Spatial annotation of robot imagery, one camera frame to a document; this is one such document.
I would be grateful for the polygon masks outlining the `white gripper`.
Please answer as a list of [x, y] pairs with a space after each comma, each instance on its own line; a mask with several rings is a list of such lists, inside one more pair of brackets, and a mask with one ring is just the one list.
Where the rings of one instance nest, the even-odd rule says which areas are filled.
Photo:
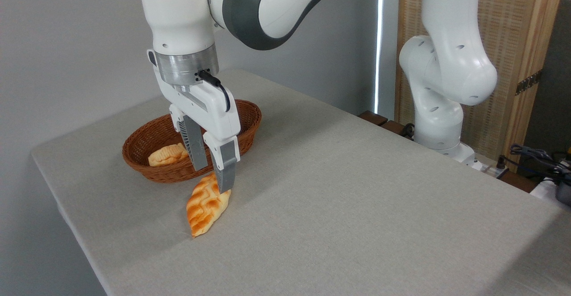
[[211, 151], [219, 192], [228, 192], [234, 186], [236, 164], [240, 161], [237, 134], [241, 125], [234, 97], [208, 82], [189, 86], [185, 91], [175, 88], [162, 80], [158, 55], [148, 50], [148, 56], [159, 88], [171, 103], [169, 111], [175, 131], [182, 136], [194, 170], [208, 166], [205, 141]]

